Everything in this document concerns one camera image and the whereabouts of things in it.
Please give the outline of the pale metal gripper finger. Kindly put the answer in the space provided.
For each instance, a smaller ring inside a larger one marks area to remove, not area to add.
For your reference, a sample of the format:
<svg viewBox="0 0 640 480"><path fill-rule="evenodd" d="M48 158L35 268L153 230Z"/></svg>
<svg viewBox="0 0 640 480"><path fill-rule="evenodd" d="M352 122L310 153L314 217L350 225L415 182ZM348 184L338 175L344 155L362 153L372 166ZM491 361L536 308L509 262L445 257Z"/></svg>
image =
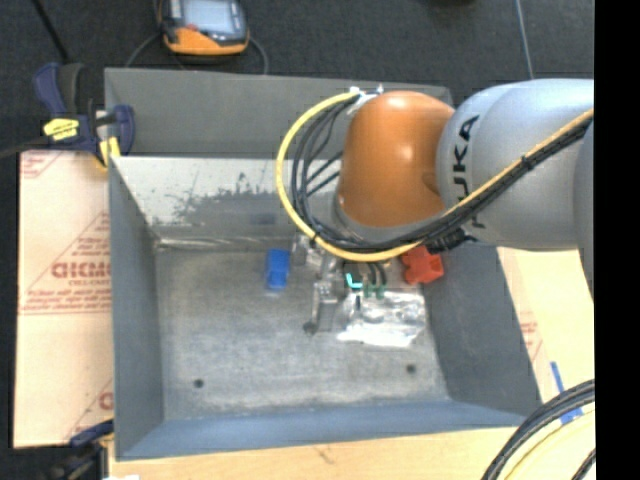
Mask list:
<svg viewBox="0 0 640 480"><path fill-rule="evenodd" d="M340 324L342 301L338 298L322 299L318 309L318 331L332 332Z"/></svg>
<svg viewBox="0 0 640 480"><path fill-rule="evenodd" d="M311 316L303 325L303 331L306 335L315 335L319 331L324 292L325 287L322 283L314 284L311 299Z"/></svg>

